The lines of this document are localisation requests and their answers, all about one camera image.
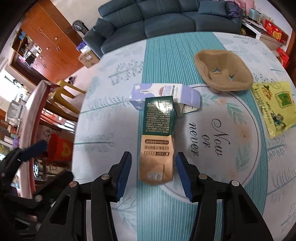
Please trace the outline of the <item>green beige carton box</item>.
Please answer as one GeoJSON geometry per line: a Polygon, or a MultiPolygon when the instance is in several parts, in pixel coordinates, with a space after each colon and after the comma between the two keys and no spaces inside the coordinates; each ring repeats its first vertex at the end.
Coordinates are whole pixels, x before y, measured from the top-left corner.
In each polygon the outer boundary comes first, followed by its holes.
{"type": "Polygon", "coordinates": [[[139,179],[149,185],[173,180],[175,119],[172,96],[145,99],[139,179]]]}

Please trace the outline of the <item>purple white carton box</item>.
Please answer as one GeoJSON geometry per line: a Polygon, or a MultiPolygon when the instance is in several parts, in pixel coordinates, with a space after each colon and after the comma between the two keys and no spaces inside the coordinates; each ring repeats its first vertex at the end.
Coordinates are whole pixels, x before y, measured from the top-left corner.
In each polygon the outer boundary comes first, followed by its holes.
{"type": "Polygon", "coordinates": [[[177,114],[197,111],[201,107],[200,93],[183,84],[141,83],[133,87],[129,102],[137,110],[144,110],[145,99],[151,97],[171,96],[177,114]]]}

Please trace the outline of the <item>yellow wooden chair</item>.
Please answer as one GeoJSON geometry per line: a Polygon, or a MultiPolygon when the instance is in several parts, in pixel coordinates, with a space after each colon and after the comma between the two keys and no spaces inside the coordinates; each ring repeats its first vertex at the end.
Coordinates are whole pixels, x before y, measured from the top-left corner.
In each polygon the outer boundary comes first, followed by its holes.
{"type": "Polygon", "coordinates": [[[81,94],[86,94],[86,92],[82,89],[79,89],[78,87],[75,87],[72,84],[69,84],[68,82],[61,80],[57,83],[59,87],[57,87],[54,92],[48,97],[48,101],[58,109],[62,110],[61,106],[70,110],[74,114],[79,114],[80,111],[74,107],[71,103],[69,103],[63,96],[69,97],[70,99],[74,99],[76,96],[74,96],[72,93],[70,93],[65,87],[70,87],[71,89],[80,92],[81,94]]]}

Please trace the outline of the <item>teal striped table runner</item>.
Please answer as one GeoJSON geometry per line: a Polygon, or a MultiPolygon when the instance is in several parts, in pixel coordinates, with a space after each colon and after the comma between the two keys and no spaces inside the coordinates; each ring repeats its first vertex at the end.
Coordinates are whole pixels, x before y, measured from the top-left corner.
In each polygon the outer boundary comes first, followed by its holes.
{"type": "MultiPolygon", "coordinates": [[[[241,55],[261,43],[227,33],[182,33],[149,39],[143,83],[181,83],[201,94],[201,108],[176,118],[175,151],[214,180],[236,179],[260,212],[267,196],[266,141],[261,116],[249,90],[213,94],[198,73],[194,56],[204,49],[241,55]]],[[[137,182],[138,240],[188,240],[197,205],[185,196],[178,174],[151,186],[137,182]]]]}

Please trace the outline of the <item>white patterned tablecloth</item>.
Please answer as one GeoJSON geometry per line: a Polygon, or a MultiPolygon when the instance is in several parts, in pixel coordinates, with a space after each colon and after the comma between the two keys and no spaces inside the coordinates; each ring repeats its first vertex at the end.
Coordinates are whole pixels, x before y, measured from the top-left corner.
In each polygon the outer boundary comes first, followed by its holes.
{"type": "MultiPolygon", "coordinates": [[[[86,74],[91,83],[75,133],[72,170],[80,183],[91,182],[107,173],[125,151],[132,154],[125,194],[111,206],[119,240],[138,240],[137,182],[140,181],[138,157],[143,113],[132,106],[129,98],[132,88],[143,83],[148,40],[106,54],[96,66],[97,74],[86,74]]],[[[260,43],[261,48],[250,47],[247,53],[237,54],[251,71],[254,81],[290,81],[276,56],[260,43]]],[[[262,116],[261,121],[268,168],[266,203],[261,214],[273,238],[283,240],[295,224],[295,128],[271,139],[262,116]]]]}

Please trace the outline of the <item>wooden cabinet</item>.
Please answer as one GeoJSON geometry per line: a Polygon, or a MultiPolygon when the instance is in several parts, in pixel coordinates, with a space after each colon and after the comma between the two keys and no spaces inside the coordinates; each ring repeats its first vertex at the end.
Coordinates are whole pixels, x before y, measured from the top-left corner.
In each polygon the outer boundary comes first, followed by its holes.
{"type": "Polygon", "coordinates": [[[76,49],[81,41],[51,1],[37,1],[21,20],[10,67],[33,85],[57,83],[83,66],[76,49]]]}

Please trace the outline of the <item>cardboard box on floor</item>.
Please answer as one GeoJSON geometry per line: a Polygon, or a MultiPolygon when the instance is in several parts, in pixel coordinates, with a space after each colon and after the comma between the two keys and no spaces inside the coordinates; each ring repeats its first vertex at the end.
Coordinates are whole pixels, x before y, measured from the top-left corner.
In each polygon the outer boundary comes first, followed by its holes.
{"type": "Polygon", "coordinates": [[[100,61],[100,59],[92,50],[81,53],[78,60],[88,69],[100,61]]]}

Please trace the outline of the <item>yellow snack bag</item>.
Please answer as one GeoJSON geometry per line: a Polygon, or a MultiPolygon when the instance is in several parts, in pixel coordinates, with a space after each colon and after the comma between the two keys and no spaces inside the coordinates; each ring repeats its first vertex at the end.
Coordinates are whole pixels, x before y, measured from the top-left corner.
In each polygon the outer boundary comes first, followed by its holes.
{"type": "Polygon", "coordinates": [[[251,91],[270,138],[279,136],[295,125],[295,103],[289,82],[255,83],[251,91]]]}

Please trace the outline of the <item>brown paper cup carrier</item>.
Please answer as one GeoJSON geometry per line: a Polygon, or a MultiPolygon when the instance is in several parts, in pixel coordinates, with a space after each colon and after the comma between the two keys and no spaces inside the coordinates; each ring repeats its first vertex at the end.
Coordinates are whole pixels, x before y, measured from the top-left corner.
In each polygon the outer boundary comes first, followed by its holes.
{"type": "Polygon", "coordinates": [[[210,91],[244,91],[253,85],[253,76],[236,54],[227,50],[202,50],[194,56],[195,66],[210,91]]]}

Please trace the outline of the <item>dark blue sofa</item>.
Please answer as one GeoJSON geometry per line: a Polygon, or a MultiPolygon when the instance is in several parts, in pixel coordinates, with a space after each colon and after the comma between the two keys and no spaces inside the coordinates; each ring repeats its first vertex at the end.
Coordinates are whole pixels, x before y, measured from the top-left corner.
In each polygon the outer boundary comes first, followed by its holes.
{"type": "Polygon", "coordinates": [[[234,1],[109,1],[83,41],[101,58],[148,38],[184,32],[240,33],[243,10],[234,1]]]}

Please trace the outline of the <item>red gift box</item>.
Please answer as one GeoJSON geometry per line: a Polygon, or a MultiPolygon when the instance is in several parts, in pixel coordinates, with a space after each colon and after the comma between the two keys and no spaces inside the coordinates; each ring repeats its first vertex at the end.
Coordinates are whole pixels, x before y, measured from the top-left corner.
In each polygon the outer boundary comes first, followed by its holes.
{"type": "Polygon", "coordinates": [[[275,25],[274,23],[272,23],[269,20],[265,20],[264,28],[278,42],[280,42],[281,44],[284,44],[284,45],[287,44],[288,35],[281,28],[279,28],[277,25],[275,25]]]}

